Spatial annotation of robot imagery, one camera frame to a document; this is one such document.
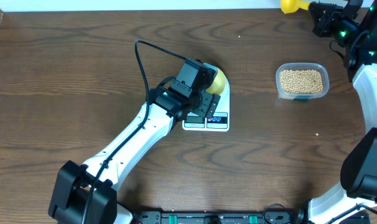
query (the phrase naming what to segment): white wall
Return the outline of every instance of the white wall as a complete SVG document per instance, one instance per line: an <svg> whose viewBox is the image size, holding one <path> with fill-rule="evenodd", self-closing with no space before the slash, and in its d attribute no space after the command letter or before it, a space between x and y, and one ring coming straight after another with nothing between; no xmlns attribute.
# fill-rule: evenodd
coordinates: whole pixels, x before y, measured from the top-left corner
<svg viewBox="0 0 377 224"><path fill-rule="evenodd" d="M321 2L345 4L342 0ZM363 7L372 2L364 0ZM280 8L280 0L0 0L4 12L265 8Z"/></svg>

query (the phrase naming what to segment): white kitchen scale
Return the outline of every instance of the white kitchen scale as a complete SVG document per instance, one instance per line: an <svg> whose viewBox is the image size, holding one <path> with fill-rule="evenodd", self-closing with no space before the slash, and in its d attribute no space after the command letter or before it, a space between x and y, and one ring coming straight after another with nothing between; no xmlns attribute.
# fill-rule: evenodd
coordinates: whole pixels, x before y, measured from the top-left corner
<svg viewBox="0 0 377 224"><path fill-rule="evenodd" d="M225 87L220 94L219 104L213 117L202 118L194 113L189 113L183 121L183 129L187 131L228 131L230 128L230 84L219 68L207 63L204 63L204 65L216 70L215 79L225 79Z"/></svg>

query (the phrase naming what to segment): clear plastic container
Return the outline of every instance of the clear plastic container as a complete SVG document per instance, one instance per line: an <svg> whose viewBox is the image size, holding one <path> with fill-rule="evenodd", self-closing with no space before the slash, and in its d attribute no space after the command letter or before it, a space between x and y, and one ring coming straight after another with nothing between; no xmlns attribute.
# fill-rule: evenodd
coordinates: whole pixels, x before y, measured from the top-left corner
<svg viewBox="0 0 377 224"><path fill-rule="evenodd" d="M280 72L284 70L316 70L320 72L321 79L323 82L323 92L321 93L312 93L312 94L301 94L301 93L288 93L282 89L281 82L280 82ZM278 98L280 99L313 99L313 98L320 98L327 94L328 90L330 89L330 80L328 79L328 73L326 69L317 63L287 63L281 65L277 72L276 72L276 84L277 84L277 91L278 91Z"/></svg>

